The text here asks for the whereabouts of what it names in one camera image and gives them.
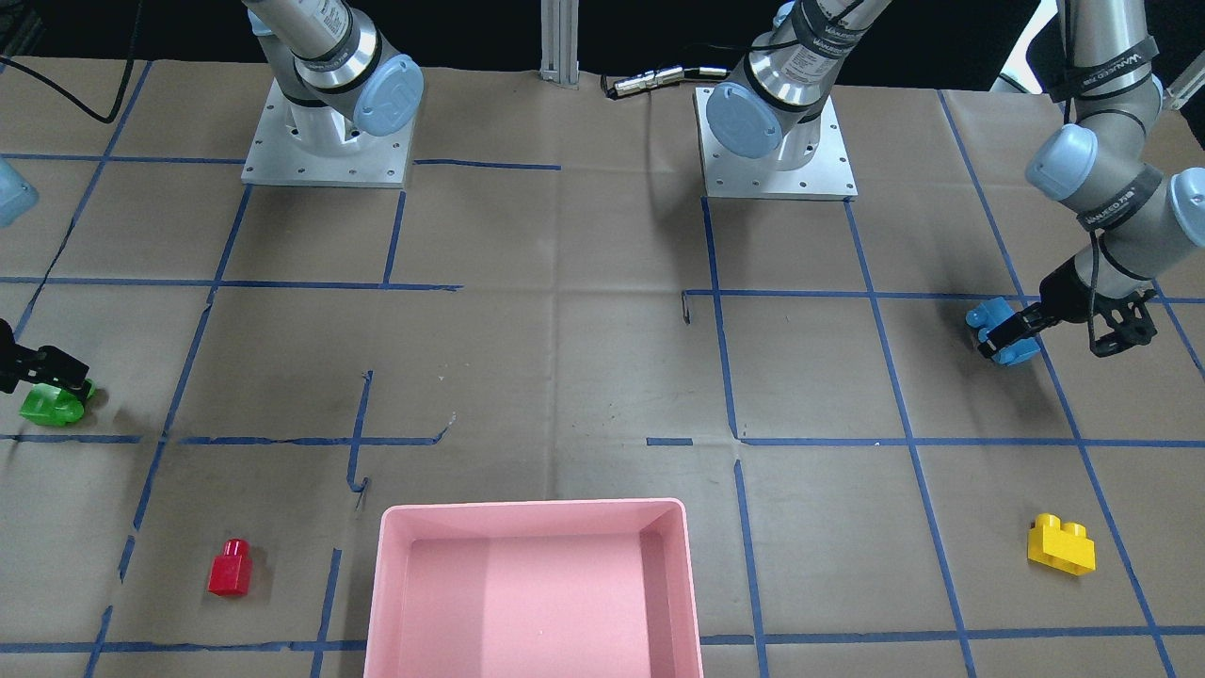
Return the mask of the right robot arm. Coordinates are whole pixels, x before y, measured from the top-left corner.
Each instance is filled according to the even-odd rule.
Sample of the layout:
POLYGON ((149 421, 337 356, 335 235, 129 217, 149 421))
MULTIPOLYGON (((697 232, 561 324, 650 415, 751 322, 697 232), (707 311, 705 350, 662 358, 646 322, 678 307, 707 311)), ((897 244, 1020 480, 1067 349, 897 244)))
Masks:
MULTIPOLYGON (((274 72, 272 89, 240 175, 245 187, 402 189, 425 73, 395 51, 347 1, 241 1, 274 72)), ((135 8, 130 51, 137 47, 135 8)), ((108 113, 100 113, 36 70, 2 65, 39 81, 102 124, 117 120, 133 82, 134 53, 108 113)), ((33 210, 39 190, 2 158, 2 226, 33 210)), ((2 320, 2 393, 29 382, 77 402, 90 394, 89 366, 57 347, 22 347, 2 320)))

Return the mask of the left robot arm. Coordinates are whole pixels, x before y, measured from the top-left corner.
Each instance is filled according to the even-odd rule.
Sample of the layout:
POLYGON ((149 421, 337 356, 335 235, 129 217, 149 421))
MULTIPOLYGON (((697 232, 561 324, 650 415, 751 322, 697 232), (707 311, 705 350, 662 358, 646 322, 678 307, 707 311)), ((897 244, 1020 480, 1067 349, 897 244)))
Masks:
MULTIPOLYGON (((883 1, 792 1, 709 94, 701 130, 746 160, 804 166, 819 140, 822 110, 844 61, 883 1)), ((1012 365, 1059 323, 1092 328, 1094 356, 1113 356, 1156 335, 1152 283, 1203 250, 1203 170, 1165 176, 1142 159, 1164 107, 1158 55, 1140 1, 1063 1, 1064 70, 1047 86, 1068 120, 1030 160, 1030 185, 1072 211, 1091 243, 1041 282, 1038 302, 1006 301, 966 314, 984 359, 1012 365)))

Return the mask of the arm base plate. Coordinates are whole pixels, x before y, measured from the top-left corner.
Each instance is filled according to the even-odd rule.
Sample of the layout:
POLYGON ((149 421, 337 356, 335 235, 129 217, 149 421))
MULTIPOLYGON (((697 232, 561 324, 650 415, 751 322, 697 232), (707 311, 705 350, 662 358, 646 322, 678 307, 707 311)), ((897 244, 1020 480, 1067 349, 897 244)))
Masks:
POLYGON ((330 107, 292 102, 272 82, 240 177, 246 185, 402 189, 416 123, 375 137, 330 107))
POLYGON ((707 197, 846 201, 858 196, 834 99, 827 100, 816 120, 818 138, 813 143, 805 143, 799 132, 789 132, 778 151, 750 159, 731 153, 715 137, 706 111, 712 90, 698 87, 694 94, 707 197))

